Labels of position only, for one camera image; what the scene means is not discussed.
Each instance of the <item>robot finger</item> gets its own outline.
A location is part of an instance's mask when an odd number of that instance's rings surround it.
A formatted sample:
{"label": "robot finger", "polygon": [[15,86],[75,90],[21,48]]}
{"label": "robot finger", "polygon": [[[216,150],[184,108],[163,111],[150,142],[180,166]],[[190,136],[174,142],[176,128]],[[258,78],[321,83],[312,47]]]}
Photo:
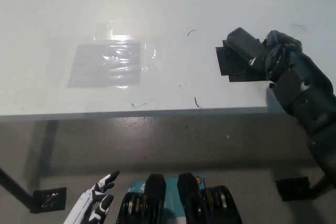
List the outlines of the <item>robot finger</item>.
{"label": "robot finger", "polygon": [[93,203],[101,202],[106,197],[106,194],[100,193],[98,191],[92,190],[92,201]]}
{"label": "robot finger", "polygon": [[114,173],[111,173],[109,175],[107,175],[106,177],[102,178],[101,180],[99,180],[93,187],[92,190],[95,191],[99,191],[101,193],[105,193],[105,191],[109,188],[112,188],[111,183],[113,181],[115,181],[115,179],[117,178],[117,176],[119,175],[119,171],[116,171]]}
{"label": "robot finger", "polygon": [[103,224],[113,201],[113,195],[106,195],[99,206],[91,213],[88,224]]}

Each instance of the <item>black table leg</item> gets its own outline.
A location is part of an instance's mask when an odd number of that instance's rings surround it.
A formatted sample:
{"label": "black table leg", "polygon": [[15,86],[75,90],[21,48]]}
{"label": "black table leg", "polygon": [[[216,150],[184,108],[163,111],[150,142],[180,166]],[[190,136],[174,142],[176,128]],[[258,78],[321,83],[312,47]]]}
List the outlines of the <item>black table leg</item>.
{"label": "black table leg", "polygon": [[66,187],[50,190],[36,190],[33,196],[0,168],[0,185],[19,200],[30,212],[50,212],[65,209]]}

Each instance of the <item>scuff mark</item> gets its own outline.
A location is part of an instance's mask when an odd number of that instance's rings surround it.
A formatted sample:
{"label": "scuff mark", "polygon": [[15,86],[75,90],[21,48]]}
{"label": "scuff mark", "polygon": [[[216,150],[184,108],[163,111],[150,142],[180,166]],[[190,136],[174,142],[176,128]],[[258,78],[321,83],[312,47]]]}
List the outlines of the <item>scuff mark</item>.
{"label": "scuff mark", "polygon": [[196,104],[196,106],[197,106],[198,108],[202,109],[202,107],[201,107],[201,106],[199,106],[199,105],[197,104],[196,97],[194,97],[194,98],[195,98],[195,104]]}
{"label": "scuff mark", "polygon": [[300,27],[300,28],[302,28],[304,31],[307,31],[303,26],[300,26],[300,25],[291,25],[291,26],[296,26],[296,27]]}
{"label": "scuff mark", "polygon": [[192,31],[196,31],[196,29],[195,29],[195,30],[191,30],[191,31],[188,33],[187,37],[189,36],[189,34],[190,34]]}
{"label": "scuff mark", "polygon": [[131,105],[132,105],[133,108],[139,108],[139,107],[142,107],[142,106],[144,106],[144,105],[146,105],[146,104],[148,104],[148,103],[151,103],[151,102],[153,102],[153,101],[155,101],[155,100],[151,100],[151,101],[145,102],[145,103],[143,103],[143,104],[141,104],[141,105],[139,105],[139,106],[135,106],[134,103],[131,103]]}

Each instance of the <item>floor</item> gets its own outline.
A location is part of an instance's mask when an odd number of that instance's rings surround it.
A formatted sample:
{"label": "floor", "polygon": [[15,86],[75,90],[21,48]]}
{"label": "floor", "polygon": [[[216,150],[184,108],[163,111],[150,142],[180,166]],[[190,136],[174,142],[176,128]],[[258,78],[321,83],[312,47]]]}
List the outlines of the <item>floor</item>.
{"label": "floor", "polygon": [[282,202],[274,180],[322,175],[307,137],[285,114],[116,118],[0,124],[0,163],[25,189],[67,187],[65,211],[30,214],[0,188],[1,223],[63,223],[86,189],[119,169],[110,214],[115,223],[131,183],[150,173],[192,171],[227,186],[244,224],[336,222],[332,191],[315,201]]}

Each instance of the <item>robotic hand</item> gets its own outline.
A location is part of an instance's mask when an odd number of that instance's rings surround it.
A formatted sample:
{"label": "robotic hand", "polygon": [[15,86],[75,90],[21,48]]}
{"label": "robotic hand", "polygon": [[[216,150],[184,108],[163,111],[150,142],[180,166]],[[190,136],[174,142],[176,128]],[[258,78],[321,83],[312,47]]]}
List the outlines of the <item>robotic hand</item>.
{"label": "robotic hand", "polygon": [[[82,193],[64,224],[103,224],[113,201],[113,195],[105,194],[105,192],[114,186],[113,181],[118,174],[119,171],[116,171],[107,175],[96,182],[91,189]],[[101,203],[92,211],[93,205],[97,202]]]}

